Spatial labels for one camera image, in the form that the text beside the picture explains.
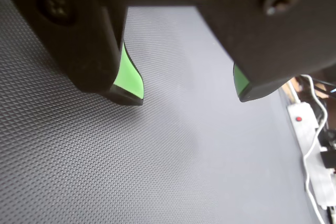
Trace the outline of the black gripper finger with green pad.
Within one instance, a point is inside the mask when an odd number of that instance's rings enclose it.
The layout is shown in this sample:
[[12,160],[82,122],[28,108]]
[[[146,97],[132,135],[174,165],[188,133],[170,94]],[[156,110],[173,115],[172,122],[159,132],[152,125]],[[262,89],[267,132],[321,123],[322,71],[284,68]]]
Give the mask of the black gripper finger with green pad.
[[193,0],[235,64],[242,102],[335,63],[335,0]]
[[125,8],[115,10],[113,0],[12,1],[80,91],[143,104],[143,80],[123,40]]

